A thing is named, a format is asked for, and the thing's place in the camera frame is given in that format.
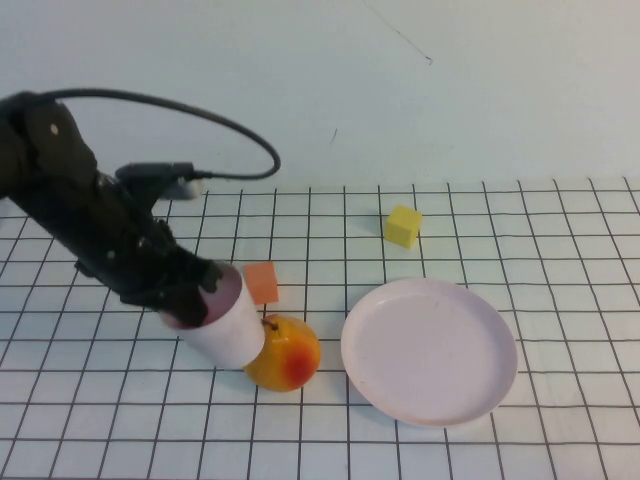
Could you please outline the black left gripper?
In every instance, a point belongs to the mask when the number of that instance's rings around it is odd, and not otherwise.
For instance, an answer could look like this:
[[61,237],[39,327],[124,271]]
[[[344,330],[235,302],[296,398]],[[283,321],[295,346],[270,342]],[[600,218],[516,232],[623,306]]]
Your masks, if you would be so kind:
[[76,268],[99,280],[124,304],[156,310],[179,328],[199,328],[208,315],[201,291],[215,293],[224,277],[214,261],[179,245],[165,220],[119,239],[95,231],[73,244]]

